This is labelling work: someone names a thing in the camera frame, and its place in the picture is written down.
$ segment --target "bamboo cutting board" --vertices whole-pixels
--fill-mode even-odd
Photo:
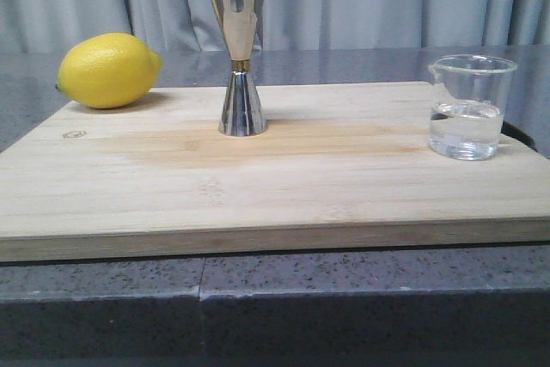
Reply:
[[[252,138],[217,132],[224,88],[69,103],[0,155],[0,260],[550,239],[550,162],[432,152],[428,83],[259,92]]]

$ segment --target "stainless steel jigger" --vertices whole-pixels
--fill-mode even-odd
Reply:
[[[211,1],[231,56],[233,70],[218,129],[232,137],[257,135],[267,129],[267,123],[252,74],[248,72],[256,23],[264,0]]]

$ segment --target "countertop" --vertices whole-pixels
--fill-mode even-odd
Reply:
[[[258,86],[430,81],[426,66],[459,52],[518,63],[505,119],[550,158],[550,46],[254,52],[252,66]],[[0,150],[67,102],[63,56],[0,54]],[[157,87],[227,82],[226,52],[163,59]],[[549,298],[548,242],[7,263],[0,364],[512,351],[543,365]]]

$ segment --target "wooden cutting board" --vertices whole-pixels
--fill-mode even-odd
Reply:
[[[224,88],[69,103],[0,155],[0,260],[550,239],[550,162],[429,150],[428,83],[258,90],[252,138],[217,131]]]

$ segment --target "jigger band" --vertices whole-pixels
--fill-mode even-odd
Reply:
[[[250,71],[250,59],[249,60],[232,60],[231,68],[235,72],[249,72]]]

